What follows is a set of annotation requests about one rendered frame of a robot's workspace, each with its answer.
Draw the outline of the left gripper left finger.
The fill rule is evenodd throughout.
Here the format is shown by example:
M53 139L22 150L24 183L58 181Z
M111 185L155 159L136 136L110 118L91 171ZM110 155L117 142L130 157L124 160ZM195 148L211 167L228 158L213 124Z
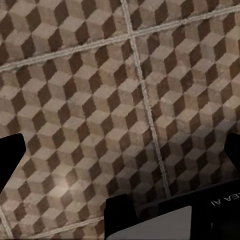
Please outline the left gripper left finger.
M26 153L22 133L0 138L0 193Z

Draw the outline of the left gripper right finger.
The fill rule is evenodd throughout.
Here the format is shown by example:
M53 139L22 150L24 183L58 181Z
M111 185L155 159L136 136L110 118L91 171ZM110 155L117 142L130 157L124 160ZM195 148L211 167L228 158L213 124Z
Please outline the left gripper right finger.
M224 151L240 173L240 135L228 133Z

